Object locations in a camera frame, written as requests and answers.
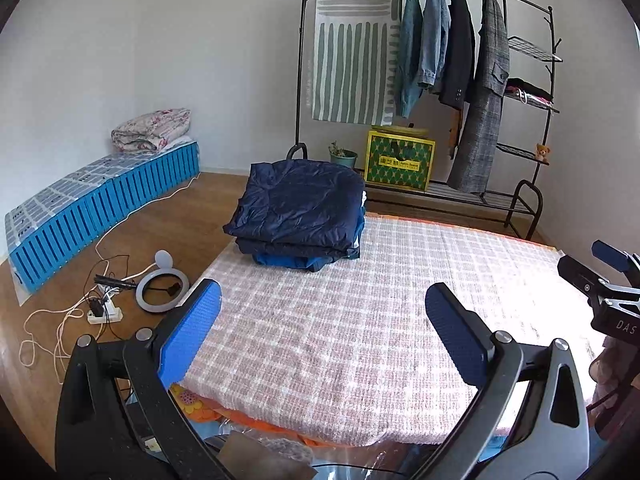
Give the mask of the folded floral quilt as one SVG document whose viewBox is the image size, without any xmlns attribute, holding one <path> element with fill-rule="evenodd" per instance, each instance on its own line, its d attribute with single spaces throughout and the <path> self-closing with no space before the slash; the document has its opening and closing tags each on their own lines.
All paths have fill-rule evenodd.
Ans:
<svg viewBox="0 0 640 480">
<path fill-rule="evenodd" d="M 124 153 L 155 153 L 181 139 L 190 127 L 188 108 L 166 108 L 123 122 L 111 132 L 111 140 Z"/>
</svg>

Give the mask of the grey plaid long coat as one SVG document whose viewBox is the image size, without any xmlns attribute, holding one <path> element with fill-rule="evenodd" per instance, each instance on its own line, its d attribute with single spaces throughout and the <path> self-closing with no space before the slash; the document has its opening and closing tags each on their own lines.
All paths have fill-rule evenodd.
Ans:
<svg viewBox="0 0 640 480">
<path fill-rule="evenodd" d="M 498 0 L 483 0 L 480 50 L 468 114 L 448 185 L 463 193 L 486 191 L 510 76 L 508 30 Z"/>
</svg>

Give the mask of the blue folding mattress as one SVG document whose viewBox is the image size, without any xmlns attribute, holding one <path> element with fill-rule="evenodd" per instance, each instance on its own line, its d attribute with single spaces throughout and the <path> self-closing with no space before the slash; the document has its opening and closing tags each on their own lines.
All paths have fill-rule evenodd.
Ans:
<svg viewBox="0 0 640 480">
<path fill-rule="evenodd" d="M 106 155 L 47 186 L 4 217 L 10 266 L 32 294 L 117 222 L 200 172 L 200 150 Z"/>
</svg>

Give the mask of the small teddy bear toy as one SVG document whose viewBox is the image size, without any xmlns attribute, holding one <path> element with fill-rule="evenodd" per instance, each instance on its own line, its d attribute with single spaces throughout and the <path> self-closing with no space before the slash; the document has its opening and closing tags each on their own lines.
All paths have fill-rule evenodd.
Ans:
<svg viewBox="0 0 640 480">
<path fill-rule="evenodd" d="M 544 144 L 536 145 L 535 159 L 537 162 L 547 165 L 549 154 L 550 154 L 550 148 L 548 148 L 547 145 L 544 145 Z"/>
</svg>

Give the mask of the navy blue puffer jacket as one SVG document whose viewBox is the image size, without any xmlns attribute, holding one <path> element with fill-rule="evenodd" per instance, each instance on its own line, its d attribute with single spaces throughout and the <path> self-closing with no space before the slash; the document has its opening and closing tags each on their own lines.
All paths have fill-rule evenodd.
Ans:
<svg viewBox="0 0 640 480">
<path fill-rule="evenodd" d="M 237 240 L 349 248 L 364 181 L 356 171 L 307 159 L 256 162 L 224 232 Z"/>
</svg>

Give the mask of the yellow green storage crate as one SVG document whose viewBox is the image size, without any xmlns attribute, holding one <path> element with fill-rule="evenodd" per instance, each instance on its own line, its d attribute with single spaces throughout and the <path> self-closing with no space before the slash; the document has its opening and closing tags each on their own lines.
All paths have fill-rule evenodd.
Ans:
<svg viewBox="0 0 640 480">
<path fill-rule="evenodd" d="M 436 148 L 426 134 L 426 130 L 408 127 L 372 127 L 368 133 L 364 180 L 394 190 L 426 191 Z"/>
</svg>

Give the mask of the black hanging jacket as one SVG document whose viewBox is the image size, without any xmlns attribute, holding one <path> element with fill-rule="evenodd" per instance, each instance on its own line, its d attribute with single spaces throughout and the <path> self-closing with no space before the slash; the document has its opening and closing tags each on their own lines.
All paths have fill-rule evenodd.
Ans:
<svg viewBox="0 0 640 480">
<path fill-rule="evenodd" d="M 461 112 L 469 99 L 475 66 L 475 32 L 466 0 L 450 0 L 450 24 L 442 72 L 436 82 L 439 102 Z"/>
</svg>

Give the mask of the white power strip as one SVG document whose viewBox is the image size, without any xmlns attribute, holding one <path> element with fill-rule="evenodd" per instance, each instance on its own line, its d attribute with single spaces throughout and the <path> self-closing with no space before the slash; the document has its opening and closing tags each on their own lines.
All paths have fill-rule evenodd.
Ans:
<svg viewBox="0 0 640 480">
<path fill-rule="evenodd" d="M 118 323 L 122 320 L 122 309 L 116 307 L 110 297 L 90 297 L 87 321 L 90 325 Z"/>
</svg>

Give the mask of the pink checked bed cover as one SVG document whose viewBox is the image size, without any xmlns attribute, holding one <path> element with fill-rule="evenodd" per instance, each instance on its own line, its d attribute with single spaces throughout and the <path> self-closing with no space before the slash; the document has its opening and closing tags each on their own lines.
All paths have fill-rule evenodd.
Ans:
<svg viewBox="0 0 640 480">
<path fill-rule="evenodd" d="M 182 378 L 227 410 L 323 443 L 436 443 L 475 396 L 428 320 L 444 283 L 492 330 L 570 345 L 582 394 L 603 339 L 552 247 L 463 226 L 370 217 L 361 254 L 317 272 L 229 245 L 206 269 L 221 309 Z"/>
</svg>

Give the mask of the folded clothes on shelf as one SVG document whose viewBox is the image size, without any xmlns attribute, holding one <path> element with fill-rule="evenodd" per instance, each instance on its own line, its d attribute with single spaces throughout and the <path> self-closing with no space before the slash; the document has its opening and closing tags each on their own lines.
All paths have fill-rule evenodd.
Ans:
<svg viewBox="0 0 640 480">
<path fill-rule="evenodd" d="M 536 98 L 541 98 L 550 103 L 553 102 L 553 96 L 543 88 L 539 88 L 530 82 L 523 80 L 521 78 L 509 78 L 506 81 L 506 86 L 512 89 L 523 90 L 524 92 L 530 94 L 531 96 L 536 96 Z"/>
</svg>

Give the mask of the orange floral sheet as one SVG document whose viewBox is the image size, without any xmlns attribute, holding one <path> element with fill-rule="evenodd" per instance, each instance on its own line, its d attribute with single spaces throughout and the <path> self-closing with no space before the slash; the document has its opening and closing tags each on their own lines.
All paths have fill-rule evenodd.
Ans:
<svg viewBox="0 0 640 480">
<path fill-rule="evenodd" d="M 329 446 L 329 443 L 312 440 L 305 437 L 302 434 L 298 434 L 293 430 L 284 429 L 278 426 L 274 426 L 269 422 L 262 422 L 261 420 L 251 418 L 239 411 L 229 410 L 220 405 L 217 401 L 205 399 L 202 396 L 198 396 L 194 392 L 183 388 L 178 384 L 172 384 L 169 387 L 168 392 L 177 402 L 178 407 L 186 416 L 190 422 L 198 422 L 199 424 L 205 424 L 206 422 L 223 422 L 228 420 L 234 424 L 262 431 L 268 432 L 268 434 L 280 434 L 282 437 L 293 438 L 296 441 L 302 442 L 311 446 Z"/>
</svg>

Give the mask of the blue denim hanging jacket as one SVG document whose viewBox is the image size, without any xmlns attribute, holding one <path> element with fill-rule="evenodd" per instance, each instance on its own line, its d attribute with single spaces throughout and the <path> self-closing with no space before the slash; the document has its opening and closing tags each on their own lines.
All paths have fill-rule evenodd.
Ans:
<svg viewBox="0 0 640 480">
<path fill-rule="evenodd" d="M 418 84 L 431 93 L 442 86 L 446 61 L 450 12 L 447 0 L 426 0 L 418 69 Z"/>
</svg>

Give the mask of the green striped white cloth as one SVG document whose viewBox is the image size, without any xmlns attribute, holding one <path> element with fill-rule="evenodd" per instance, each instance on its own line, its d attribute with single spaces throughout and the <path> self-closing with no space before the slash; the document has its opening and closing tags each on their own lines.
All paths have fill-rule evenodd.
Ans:
<svg viewBox="0 0 640 480">
<path fill-rule="evenodd" d="M 391 124 L 401 0 L 314 2 L 312 118 L 367 126 Z"/>
</svg>

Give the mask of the folded blue clothes pile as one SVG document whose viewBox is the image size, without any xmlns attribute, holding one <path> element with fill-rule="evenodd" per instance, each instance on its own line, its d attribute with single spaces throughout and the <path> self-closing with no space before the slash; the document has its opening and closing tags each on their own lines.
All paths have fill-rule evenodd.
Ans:
<svg viewBox="0 0 640 480">
<path fill-rule="evenodd" d="M 251 240 L 236 240 L 242 254 L 250 255 L 262 266 L 280 266 L 280 268 L 318 272 L 325 266 L 338 260 L 356 260 L 361 252 L 361 235 L 366 222 L 367 193 L 362 193 L 361 207 L 358 214 L 354 239 L 349 248 L 338 250 L 319 246 L 296 246 L 287 244 L 268 245 L 266 242 L 252 242 Z"/>
</svg>

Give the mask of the small potted plant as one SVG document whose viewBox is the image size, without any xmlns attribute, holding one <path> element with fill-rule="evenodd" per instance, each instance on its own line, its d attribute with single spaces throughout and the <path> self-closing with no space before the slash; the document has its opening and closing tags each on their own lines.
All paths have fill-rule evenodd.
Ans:
<svg viewBox="0 0 640 480">
<path fill-rule="evenodd" d="M 344 166 L 350 169 L 354 169 L 356 166 L 356 160 L 358 154 L 346 148 L 341 148 L 336 142 L 332 142 L 328 146 L 330 161 L 332 164 Z"/>
</svg>

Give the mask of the teal denim hanging shirt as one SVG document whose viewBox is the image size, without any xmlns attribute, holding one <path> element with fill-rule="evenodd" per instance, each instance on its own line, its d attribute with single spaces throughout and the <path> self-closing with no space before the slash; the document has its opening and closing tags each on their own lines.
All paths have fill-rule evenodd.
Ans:
<svg viewBox="0 0 640 480">
<path fill-rule="evenodd" d="M 406 0 L 400 24 L 395 78 L 395 114 L 408 118 L 422 90 L 416 82 L 420 65 L 423 13 L 420 0 Z"/>
</svg>

